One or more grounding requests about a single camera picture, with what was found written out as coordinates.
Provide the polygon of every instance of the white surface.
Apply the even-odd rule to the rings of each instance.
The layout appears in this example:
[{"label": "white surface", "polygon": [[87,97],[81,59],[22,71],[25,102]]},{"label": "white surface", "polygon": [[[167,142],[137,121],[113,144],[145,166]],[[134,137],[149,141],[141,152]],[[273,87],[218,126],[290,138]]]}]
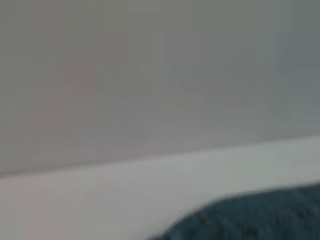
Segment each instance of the white surface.
[{"label": "white surface", "polygon": [[319,0],[1,0],[0,173],[319,133]]},{"label": "white surface", "polygon": [[2,240],[143,240],[230,194],[319,180],[320,137],[3,178]]}]

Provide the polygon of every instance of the gray ceiling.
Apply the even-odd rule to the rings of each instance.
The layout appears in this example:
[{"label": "gray ceiling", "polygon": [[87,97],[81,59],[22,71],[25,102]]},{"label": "gray ceiling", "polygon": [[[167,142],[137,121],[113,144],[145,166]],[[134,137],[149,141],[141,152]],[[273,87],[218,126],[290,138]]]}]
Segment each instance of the gray ceiling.
[{"label": "gray ceiling", "polygon": [[0,173],[320,132],[318,0],[0,2]]}]

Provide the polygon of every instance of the blue fabric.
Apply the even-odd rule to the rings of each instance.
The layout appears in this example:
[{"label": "blue fabric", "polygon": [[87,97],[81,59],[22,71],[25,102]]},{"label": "blue fabric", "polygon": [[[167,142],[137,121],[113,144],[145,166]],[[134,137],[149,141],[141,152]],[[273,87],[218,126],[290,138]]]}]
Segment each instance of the blue fabric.
[{"label": "blue fabric", "polygon": [[320,240],[320,184],[213,203],[156,240]]}]

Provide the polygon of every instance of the fabric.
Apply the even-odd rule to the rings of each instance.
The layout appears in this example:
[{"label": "fabric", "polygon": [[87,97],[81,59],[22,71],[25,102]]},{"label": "fabric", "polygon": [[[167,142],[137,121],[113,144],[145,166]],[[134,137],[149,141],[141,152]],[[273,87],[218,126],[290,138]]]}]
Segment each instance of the fabric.
[{"label": "fabric", "polygon": [[230,198],[156,240],[320,240],[320,184]]}]

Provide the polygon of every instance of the gray wall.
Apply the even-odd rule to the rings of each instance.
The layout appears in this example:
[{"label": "gray wall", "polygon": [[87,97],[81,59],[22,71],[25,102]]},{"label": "gray wall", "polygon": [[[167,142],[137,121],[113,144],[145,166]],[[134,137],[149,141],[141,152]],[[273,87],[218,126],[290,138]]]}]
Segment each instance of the gray wall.
[{"label": "gray wall", "polygon": [[3,0],[0,172],[320,132],[318,0]]}]

